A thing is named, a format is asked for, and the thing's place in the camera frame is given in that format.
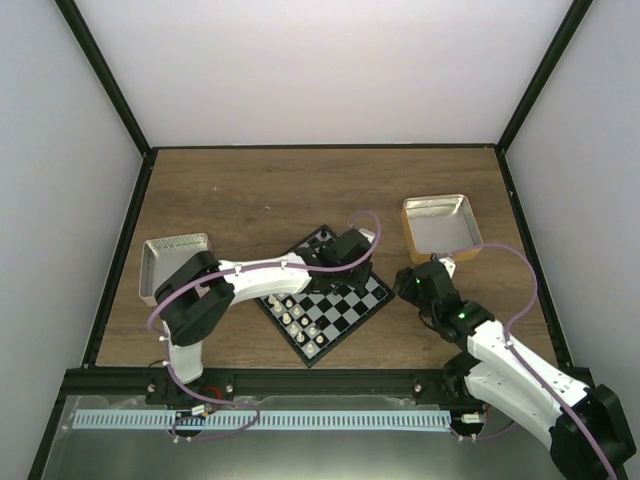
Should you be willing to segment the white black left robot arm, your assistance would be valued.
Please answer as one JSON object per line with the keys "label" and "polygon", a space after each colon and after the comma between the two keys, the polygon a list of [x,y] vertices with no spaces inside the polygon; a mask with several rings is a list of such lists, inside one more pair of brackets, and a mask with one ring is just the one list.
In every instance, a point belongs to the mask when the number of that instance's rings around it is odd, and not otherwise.
{"label": "white black left robot arm", "polygon": [[202,343],[233,305],[277,294],[326,294],[335,286],[366,279],[377,238],[351,228],[316,247],[280,257],[230,262],[209,251],[189,259],[156,289],[159,318],[167,343],[170,393],[181,403],[196,402],[204,392]]}

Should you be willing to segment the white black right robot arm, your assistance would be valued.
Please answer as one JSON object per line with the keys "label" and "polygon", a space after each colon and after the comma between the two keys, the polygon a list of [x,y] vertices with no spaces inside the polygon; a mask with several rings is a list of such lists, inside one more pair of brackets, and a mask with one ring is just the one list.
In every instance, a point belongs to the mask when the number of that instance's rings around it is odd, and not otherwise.
{"label": "white black right robot arm", "polygon": [[549,451],[567,479],[614,479],[637,447],[618,396],[551,365],[507,332],[453,283],[455,263],[431,260],[397,272],[394,292],[460,354],[447,365],[444,389],[458,403],[497,408]]}

